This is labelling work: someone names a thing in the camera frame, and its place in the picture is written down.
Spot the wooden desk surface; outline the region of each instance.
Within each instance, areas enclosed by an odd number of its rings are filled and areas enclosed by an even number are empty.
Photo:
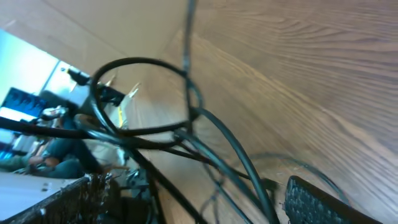
[[[203,0],[195,23],[193,79],[205,107],[249,154],[280,152],[306,161],[335,181],[359,211],[398,223],[397,1]],[[181,43],[179,32],[162,59],[180,65]],[[131,126],[183,119],[181,90],[179,77],[153,68],[130,105]],[[210,122],[202,118],[195,127],[223,158],[236,158]],[[148,155],[197,208],[213,192],[199,163],[163,152]],[[275,159],[255,165],[263,177],[285,184],[295,174],[333,194],[303,167]],[[161,192],[170,223],[193,223]],[[243,222],[223,200],[219,210],[222,223]],[[255,211],[248,213],[263,222]],[[287,223],[283,211],[278,214]]]

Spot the cable bundle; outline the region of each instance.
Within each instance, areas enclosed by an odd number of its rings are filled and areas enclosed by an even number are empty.
[[[224,178],[228,177],[232,183],[237,186],[237,188],[242,191],[242,193],[264,214],[270,223],[279,223],[278,217],[276,215],[274,205],[267,194],[267,191],[263,187],[263,181],[260,179],[258,173],[256,172],[250,158],[258,159],[260,157],[273,157],[279,159],[288,159],[296,162],[298,165],[304,166],[309,171],[313,172],[315,175],[322,178],[329,185],[336,190],[343,201],[348,203],[347,198],[341,192],[341,190],[329,179],[325,174],[322,174],[316,168],[305,164],[301,161],[297,161],[291,157],[280,155],[280,154],[261,154],[254,157],[249,157],[244,151],[242,145],[234,137],[232,132],[212,113],[203,108],[203,98],[199,89],[191,81],[189,77],[190,73],[190,38],[192,32],[193,24],[193,14],[195,10],[195,0],[189,0],[188,3],[188,13],[187,13],[187,23],[185,27],[185,38],[183,43],[183,69],[179,69],[167,62],[163,62],[151,58],[122,58],[119,60],[112,61],[103,65],[92,77],[92,82],[90,85],[90,100],[93,107],[93,111],[97,116],[97,119],[101,123],[100,126],[92,125],[90,123],[82,124],[79,130],[62,130],[62,129],[52,129],[33,126],[31,124],[20,123],[17,121],[12,121],[6,118],[0,118],[0,128],[11,129],[13,131],[20,131],[23,133],[46,135],[57,138],[92,138],[99,139],[102,141],[107,141],[112,144],[120,145],[129,156],[131,156],[143,169],[148,171],[148,173],[155,178],[160,185],[167,189],[170,194],[178,201],[179,204],[193,217],[197,223],[207,223],[207,221],[202,217],[201,213],[204,211],[205,207],[211,202],[215,202],[215,217],[218,223],[218,216],[216,212],[216,198],[217,195],[222,195],[227,202],[229,202],[232,208],[242,217],[246,223],[252,223],[250,219],[242,212],[242,210],[234,203],[232,198],[223,189]],[[108,71],[118,68],[124,65],[132,65],[137,63],[146,63],[151,65],[156,65],[160,67],[167,68],[185,80],[185,100],[186,109],[188,111],[188,118],[186,121],[176,124],[171,124],[168,126],[160,126],[156,128],[145,128],[145,129],[119,129],[111,122],[109,117],[106,115],[101,107],[99,90],[97,83],[100,78]],[[191,104],[190,91],[195,93],[195,97],[198,102],[198,107],[195,108]],[[199,116],[204,116],[209,119],[224,135],[224,137],[229,141],[232,148],[235,150],[242,162],[243,167],[248,173],[243,174],[222,160],[212,149],[210,149],[205,143],[199,140],[193,133],[193,122]],[[142,139],[138,136],[157,134],[171,131],[174,134],[174,140],[169,142],[154,142]],[[183,144],[183,141],[188,141],[196,149],[196,151],[190,149]],[[176,149],[172,149],[173,146],[180,146],[187,151],[182,152]],[[179,190],[162,174],[155,166],[150,163],[140,152],[139,149],[158,149],[161,151],[169,152],[178,156],[187,157],[189,159],[194,159],[203,162],[204,168],[216,185],[215,194],[202,206],[201,212],[198,212],[195,207],[179,192]],[[220,180],[216,180],[214,174],[211,172],[208,166],[213,166],[222,174]],[[256,194],[254,194],[251,189],[239,178],[243,177],[249,179],[253,186]]]

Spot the black cable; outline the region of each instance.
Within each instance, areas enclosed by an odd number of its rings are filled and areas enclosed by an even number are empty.
[[[218,169],[220,171],[222,171],[222,173],[227,175],[228,178],[231,179],[232,183],[234,183],[235,186],[237,186],[237,188],[240,191],[242,191],[242,193],[244,195],[246,195],[249,198],[250,201],[252,201],[257,207],[261,208],[261,203],[260,203],[259,199],[250,191],[249,187],[239,178],[239,176],[237,176],[233,172],[232,168],[230,168],[230,166],[227,165],[227,163],[225,163],[224,160],[219,158],[217,156],[217,154],[213,150],[211,150],[205,143],[203,143],[201,140],[199,140],[195,136],[191,136],[191,135],[189,135],[186,132],[181,131],[181,130],[176,130],[174,133],[176,134],[176,136],[190,141],[190,143],[196,149],[198,149],[198,151],[203,153],[212,162],[214,162],[217,165]]]
[[[101,68],[99,68],[94,73],[92,82],[90,84],[91,105],[93,107],[93,111],[94,111],[95,115],[97,115],[97,118],[99,119],[101,124],[111,134],[119,133],[119,129],[117,127],[115,127],[115,125],[110,121],[108,116],[105,114],[104,110],[100,109],[101,102],[100,102],[100,95],[99,95],[98,89],[97,89],[97,83],[99,82],[100,78],[106,72],[108,72],[114,68],[118,68],[118,67],[125,66],[125,65],[133,65],[133,64],[137,64],[137,63],[157,65],[160,67],[167,68],[167,69],[177,73],[178,75],[180,75],[183,78],[185,78],[185,76],[186,76],[184,71],[181,71],[179,68],[177,68],[167,62],[152,59],[152,58],[142,58],[142,57],[131,57],[131,58],[122,58],[122,59],[114,60],[112,62],[109,62],[109,63],[103,65]],[[200,104],[203,104],[201,94],[198,92],[198,88],[194,88],[194,84],[191,81],[187,81],[187,83],[189,83],[189,85],[192,87],[192,90],[195,91],[197,97],[199,96],[198,101],[200,102]],[[197,117],[198,117],[197,114],[192,114],[193,119],[196,119]],[[173,131],[175,128],[182,128],[182,127],[184,127],[184,124],[185,123],[182,123],[181,126],[179,126],[178,124],[177,125],[173,124],[171,126],[164,126],[164,127],[162,127],[162,129],[151,128],[150,129],[151,132],[148,131],[147,129],[142,129],[141,131],[145,132],[145,134],[155,134],[155,133],[160,133],[160,132],[164,132],[164,131]],[[127,134],[130,131],[131,130],[125,130],[125,131],[121,131],[121,132],[124,134]]]
[[[185,22],[184,40],[183,40],[183,53],[182,53],[182,69],[185,75],[185,103],[187,106],[188,121],[187,121],[187,132],[193,134],[193,111],[191,107],[191,96],[190,90],[192,84],[188,78],[191,70],[191,38],[192,38],[192,25],[193,16],[195,14],[196,0],[188,1],[187,18]]]
[[[228,195],[228,193],[224,190],[222,187],[223,183],[219,182],[216,180],[216,177],[210,170],[207,164],[203,164],[203,168],[206,170],[207,174],[209,175],[210,179],[213,181],[213,183],[216,185],[216,192],[213,197],[213,206],[215,206],[215,203],[217,202],[217,194],[221,194],[225,200],[231,205],[232,209],[244,220],[245,223],[252,223],[252,221],[246,216],[246,214],[238,207],[238,205],[232,200],[232,198]],[[218,223],[218,211],[215,209],[213,210],[216,222]]]
[[[267,191],[262,186],[261,179],[259,174],[254,168],[253,163],[249,159],[246,151],[243,149],[241,143],[236,139],[234,134],[222,123],[216,116],[210,113],[208,110],[203,108],[195,108],[195,111],[205,116],[209,121],[211,121],[220,131],[223,133],[224,137],[228,140],[231,144],[232,148],[235,150],[236,155],[238,155],[239,160],[242,162],[243,167],[245,168],[248,176],[250,177],[251,182],[253,183],[254,190],[259,197],[261,202],[261,210],[263,214],[268,218],[270,223],[279,223],[278,216],[276,215],[276,211],[274,206],[268,196]]]
[[[126,153],[133,158],[142,168],[144,168],[151,177],[155,178],[160,185],[162,185],[176,201],[192,216],[198,223],[207,223],[193,205],[184,197],[183,194],[161,173],[156,167],[150,163],[138,150],[127,149]]]
[[[183,143],[180,143],[178,146],[183,148],[184,150],[188,151],[189,153],[178,151],[176,149],[171,149],[171,148],[161,149],[161,151],[168,152],[168,153],[171,153],[171,154],[175,154],[177,156],[182,156],[182,157],[185,157],[185,158],[188,158],[188,159],[193,159],[193,160],[196,160],[198,162],[203,162],[203,163],[208,164],[208,165],[210,165],[210,166],[212,166],[212,167],[217,169],[217,165],[214,162],[209,160],[209,158],[201,155],[199,152],[196,152],[196,151],[190,149],[188,146],[184,145]],[[250,180],[250,177],[247,174],[244,174],[244,173],[242,173],[242,172],[240,172],[240,171],[238,171],[238,170],[236,170],[234,168],[232,168],[232,170],[238,176],[240,176],[242,178],[245,178],[247,180]],[[262,182],[265,182],[268,185],[278,185],[278,182],[270,180],[268,178],[262,178],[261,180],[262,180]]]
[[[313,173],[314,175],[319,177],[321,180],[323,180],[326,184],[328,184],[338,194],[338,196],[342,202],[344,202],[347,205],[350,205],[349,200],[348,200],[347,196],[344,194],[344,192],[326,174],[324,174],[323,172],[321,172],[314,166],[307,164],[304,161],[294,159],[293,157],[285,155],[285,154],[279,154],[279,153],[274,153],[274,152],[261,152],[261,153],[257,153],[257,154],[251,154],[249,157],[251,160],[265,159],[265,158],[268,158],[268,159],[277,158],[277,159],[284,159],[284,160],[292,161],[292,162],[296,163],[297,165],[304,167],[306,170],[310,171],[311,173]]]
[[[59,128],[46,128],[34,124],[23,123],[20,121],[13,121],[11,119],[0,117],[0,128],[11,131],[22,132],[26,134],[35,134],[41,136],[55,137],[55,138],[70,138],[70,139],[89,139],[87,133],[82,130],[66,130]]]

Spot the wire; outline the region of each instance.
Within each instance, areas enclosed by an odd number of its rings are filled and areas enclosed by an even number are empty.
[[[35,134],[41,136],[55,137],[55,138],[70,138],[70,139],[89,139],[91,138],[82,130],[66,130],[59,128],[46,128],[36,126],[34,124],[23,123],[20,121],[13,121],[11,119],[0,117],[0,128],[11,131],[22,132],[26,134]]]
[[[284,160],[292,161],[292,162],[296,163],[297,165],[304,167],[305,169],[307,169],[314,175],[318,176],[318,178],[320,178],[322,181],[324,181],[326,184],[328,184],[338,194],[341,201],[343,201],[347,205],[350,205],[349,200],[348,200],[347,196],[344,194],[344,192],[332,180],[330,180],[328,176],[326,176],[323,172],[321,172],[314,166],[307,164],[306,162],[300,161],[298,159],[294,159],[293,157],[285,155],[285,154],[279,154],[279,153],[273,153],[273,152],[262,152],[262,153],[258,153],[258,154],[251,154],[251,155],[249,155],[249,157],[251,160],[277,158],[277,159],[284,159]],[[232,166],[236,167],[237,165],[239,165],[239,161],[234,162]],[[222,178],[220,180],[218,180],[218,182],[220,183],[221,186],[223,185],[224,180],[225,180],[224,176],[222,176]],[[217,200],[217,196],[218,196],[218,194],[215,192],[214,194],[211,195],[211,197],[208,200]],[[207,206],[208,206],[208,203],[204,203],[201,206],[201,210],[204,211]]]
[[[239,176],[233,172],[232,168],[230,168],[224,160],[219,158],[213,150],[211,150],[206,144],[204,144],[195,136],[191,136],[184,131],[176,130],[174,133],[178,137],[190,141],[198,151],[203,153],[212,162],[214,162],[218,166],[219,170],[227,175],[231,179],[232,183],[237,186],[237,188],[242,191],[242,193],[246,195],[250,201],[252,201],[257,207],[261,208],[259,199],[250,191],[249,187],[239,178]]]
[[[191,70],[191,38],[192,38],[192,25],[193,17],[195,14],[196,0],[188,1],[187,19],[185,23],[185,33],[183,40],[183,53],[182,53],[182,68],[185,75],[185,101],[187,105],[188,121],[187,121],[187,132],[193,134],[193,111],[191,107],[190,90],[192,89],[192,83],[188,78]]]
[[[231,205],[233,210],[244,220],[245,223],[252,223],[252,221],[246,216],[246,214],[238,207],[238,205],[234,202],[234,200],[232,200],[232,198],[228,195],[228,193],[222,187],[222,183],[220,181],[216,180],[216,178],[215,178],[214,174],[211,172],[210,168],[206,164],[203,164],[203,168],[205,168],[208,175],[210,176],[210,179],[216,185],[216,192],[215,192],[214,196],[211,197],[211,198],[213,198],[213,200],[211,200],[211,201],[213,201],[213,206],[216,205],[217,195],[220,193],[225,198],[225,200]],[[218,220],[217,209],[213,208],[213,213],[214,213],[214,216],[216,219],[216,223],[219,223],[220,221]]]
[[[253,183],[254,189],[256,190],[257,196],[261,202],[261,210],[263,214],[268,218],[270,223],[279,223],[278,216],[276,215],[276,211],[273,207],[273,204],[268,196],[267,191],[262,186],[261,179],[256,172],[256,169],[253,166],[253,163],[249,159],[245,150],[243,149],[241,143],[236,139],[233,133],[212,113],[203,108],[195,108],[195,110],[209,119],[220,131],[223,133],[224,137],[231,144],[232,148],[235,150],[236,154],[239,157],[239,160],[242,162],[243,167],[245,168],[248,176],[250,176],[250,180]]]

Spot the white wall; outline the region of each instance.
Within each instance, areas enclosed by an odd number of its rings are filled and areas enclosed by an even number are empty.
[[[11,87],[39,94],[58,59],[0,29],[0,105]],[[0,129],[0,141],[10,143]]]

